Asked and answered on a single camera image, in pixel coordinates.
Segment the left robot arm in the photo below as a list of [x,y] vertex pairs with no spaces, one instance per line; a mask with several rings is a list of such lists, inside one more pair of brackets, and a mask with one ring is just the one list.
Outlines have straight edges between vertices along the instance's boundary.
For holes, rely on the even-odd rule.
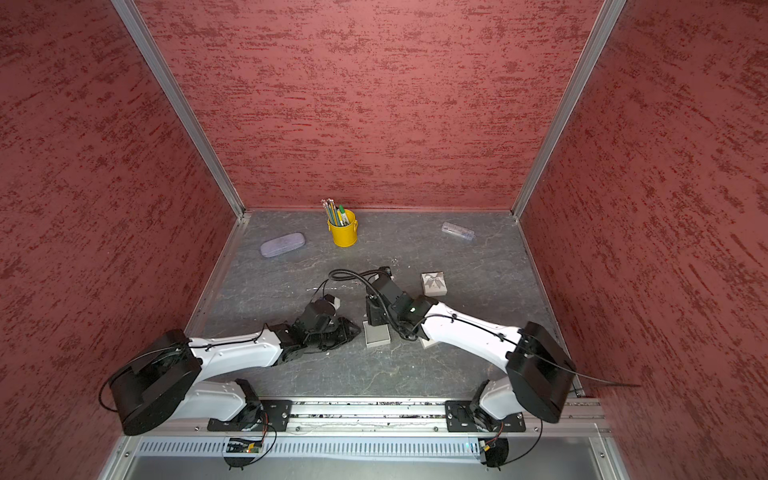
[[236,375],[270,368],[350,343],[361,332],[338,314],[340,301],[325,295],[308,303],[292,323],[223,338],[189,337],[179,329],[161,335],[104,383],[127,436],[146,434],[168,421],[201,419],[210,431],[267,432],[280,419],[255,388]]

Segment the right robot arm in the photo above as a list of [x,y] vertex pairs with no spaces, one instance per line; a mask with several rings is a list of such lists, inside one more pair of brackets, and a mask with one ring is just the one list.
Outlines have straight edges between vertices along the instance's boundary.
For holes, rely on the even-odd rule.
[[366,313],[402,339],[447,344],[469,352],[504,372],[475,392],[468,410],[487,431],[511,415],[529,413],[556,424],[575,377],[576,367],[542,325],[504,326],[459,312],[435,298],[413,297],[383,267],[363,275]]

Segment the yellow pencil cup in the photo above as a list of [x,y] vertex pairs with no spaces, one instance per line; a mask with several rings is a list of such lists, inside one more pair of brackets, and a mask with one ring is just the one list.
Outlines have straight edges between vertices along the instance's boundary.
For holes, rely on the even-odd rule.
[[357,243],[358,240],[358,221],[353,211],[345,211],[349,223],[344,226],[335,226],[328,223],[328,230],[331,233],[333,243],[340,248],[348,248]]

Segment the pencils and markers bunch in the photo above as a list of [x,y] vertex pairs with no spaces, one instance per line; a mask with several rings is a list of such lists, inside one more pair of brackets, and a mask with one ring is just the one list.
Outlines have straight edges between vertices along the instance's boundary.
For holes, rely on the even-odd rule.
[[345,209],[341,205],[337,205],[333,199],[322,199],[321,205],[326,211],[331,226],[341,228],[350,225]]

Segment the purple glasses case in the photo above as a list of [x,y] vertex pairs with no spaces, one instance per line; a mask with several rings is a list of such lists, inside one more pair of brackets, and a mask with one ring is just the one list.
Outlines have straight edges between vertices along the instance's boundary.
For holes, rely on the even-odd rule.
[[264,258],[274,258],[297,250],[305,244],[305,236],[294,232],[265,241],[260,245],[260,253]]

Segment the clear plastic case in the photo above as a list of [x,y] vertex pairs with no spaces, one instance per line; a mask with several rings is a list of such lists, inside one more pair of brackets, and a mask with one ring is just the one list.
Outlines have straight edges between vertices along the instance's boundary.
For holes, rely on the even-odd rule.
[[467,241],[472,241],[475,238],[475,232],[473,230],[450,222],[444,222],[441,226],[441,231]]

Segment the aluminium front rail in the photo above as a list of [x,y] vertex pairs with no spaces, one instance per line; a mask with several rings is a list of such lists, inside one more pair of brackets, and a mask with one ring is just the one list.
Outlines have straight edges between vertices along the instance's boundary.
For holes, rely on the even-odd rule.
[[[610,437],[610,427],[601,401],[569,398],[560,420],[541,422],[530,413],[521,414],[526,431],[520,433],[451,433],[447,430],[444,404],[450,399],[418,397],[278,397],[291,400],[293,407],[287,428],[280,435],[298,436],[470,436]],[[213,436],[264,435],[268,432],[210,432],[204,418],[172,419],[148,431],[150,435]]]

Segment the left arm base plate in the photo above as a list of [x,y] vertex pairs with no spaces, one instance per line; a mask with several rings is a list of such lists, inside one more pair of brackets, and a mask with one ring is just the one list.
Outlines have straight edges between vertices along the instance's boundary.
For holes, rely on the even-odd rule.
[[207,430],[210,432],[266,432],[273,429],[278,433],[284,432],[292,407],[291,400],[265,400],[258,405],[247,404],[231,420],[210,419]]

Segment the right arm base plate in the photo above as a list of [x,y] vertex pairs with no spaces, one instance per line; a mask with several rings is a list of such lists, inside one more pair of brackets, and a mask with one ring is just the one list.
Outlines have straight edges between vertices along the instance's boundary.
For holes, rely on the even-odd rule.
[[444,404],[447,430],[451,433],[520,433],[526,431],[521,414],[495,419],[472,401],[448,400]]

